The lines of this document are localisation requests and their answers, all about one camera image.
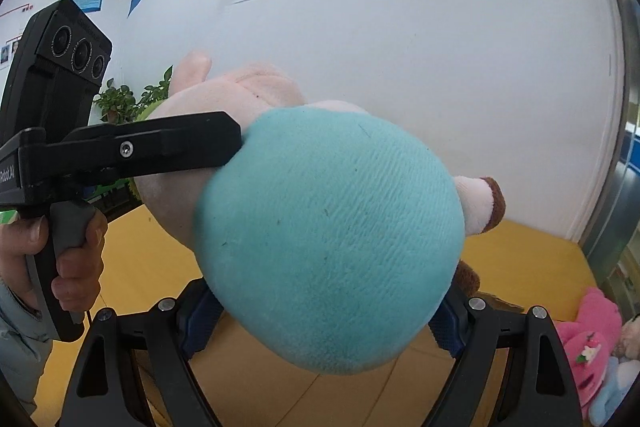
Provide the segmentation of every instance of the black handle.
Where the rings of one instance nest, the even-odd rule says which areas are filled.
[[[20,216],[45,216],[49,223],[49,237],[44,249],[28,255],[27,266],[38,307],[47,332],[55,341],[75,342],[84,333],[84,314],[67,312],[53,295],[51,283],[58,277],[56,260],[68,248],[82,247],[86,227],[95,214],[95,208],[85,201],[61,201],[50,206],[21,209]]]

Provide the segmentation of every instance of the plush toy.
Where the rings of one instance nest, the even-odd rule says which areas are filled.
[[[210,67],[188,55],[148,118],[223,110],[242,149],[221,169],[136,178],[142,201],[283,359],[347,375],[398,356],[442,301],[465,236],[504,216],[497,183],[452,178],[420,140],[355,105],[305,104],[270,66],[206,80]]]
[[[609,355],[622,329],[618,306],[598,288],[588,288],[575,322],[556,322],[580,397],[582,417],[605,378]]]
[[[625,399],[638,374],[640,361],[620,362],[616,357],[609,357],[604,383],[589,407],[589,421],[594,427],[602,427],[609,421]]]
[[[613,354],[616,357],[640,360],[640,314],[622,326],[622,333]]]

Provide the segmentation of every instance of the camera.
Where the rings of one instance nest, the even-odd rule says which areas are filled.
[[[59,142],[89,120],[111,60],[111,41],[73,0],[60,0],[28,22],[0,105],[0,144],[42,127]]]

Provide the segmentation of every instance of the fingernail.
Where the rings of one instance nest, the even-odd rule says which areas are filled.
[[[37,241],[40,239],[40,232],[42,231],[43,219],[44,219],[44,216],[40,216],[33,223],[31,223],[31,226],[29,227],[29,236],[32,243],[37,243]]]

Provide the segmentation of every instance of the teal fabric body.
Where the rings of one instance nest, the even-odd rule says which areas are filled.
[[[446,168],[367,114],[274,109],[243,140],[194,215],[196,259],[216,297],[304,369],[348,375],[398,356],[462,253]]]

